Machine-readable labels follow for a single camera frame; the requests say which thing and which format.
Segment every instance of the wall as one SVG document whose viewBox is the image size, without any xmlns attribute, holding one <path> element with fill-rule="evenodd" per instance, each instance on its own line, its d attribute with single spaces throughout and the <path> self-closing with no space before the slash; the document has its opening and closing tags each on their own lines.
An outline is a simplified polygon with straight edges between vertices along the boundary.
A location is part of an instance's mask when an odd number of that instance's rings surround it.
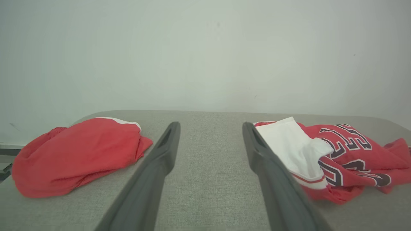
<svg viewBox="0 0 411 231">
<path fill-rule="evenodd" d="M 116 109 L 374 116 L 411 129 L 411 1 L 0 2 L 0 142 Z"/>
</svg>

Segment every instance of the clothing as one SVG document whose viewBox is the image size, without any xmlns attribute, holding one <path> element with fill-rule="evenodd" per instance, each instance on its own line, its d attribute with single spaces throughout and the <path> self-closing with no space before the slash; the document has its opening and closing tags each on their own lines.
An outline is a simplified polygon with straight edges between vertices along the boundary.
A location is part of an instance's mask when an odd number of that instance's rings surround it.
<svg viewBox="0 0 411 231">
<path fill-rule="evenodd" d="M 135 163 L 152 145 L 140 125 L 93 118 L 37 137 L 16 156 L 12 177 L 31 198 L 59 196 Z"/>
<path fill-rule="evenodd" d="M 306 127 L 292 117 L 254 125 L 313 199 L 344 204 L 364 186 L 389 193 L 394 185 L 411 182 L 404 139 L 381 147 L 348 124 Z"/>
</svg>

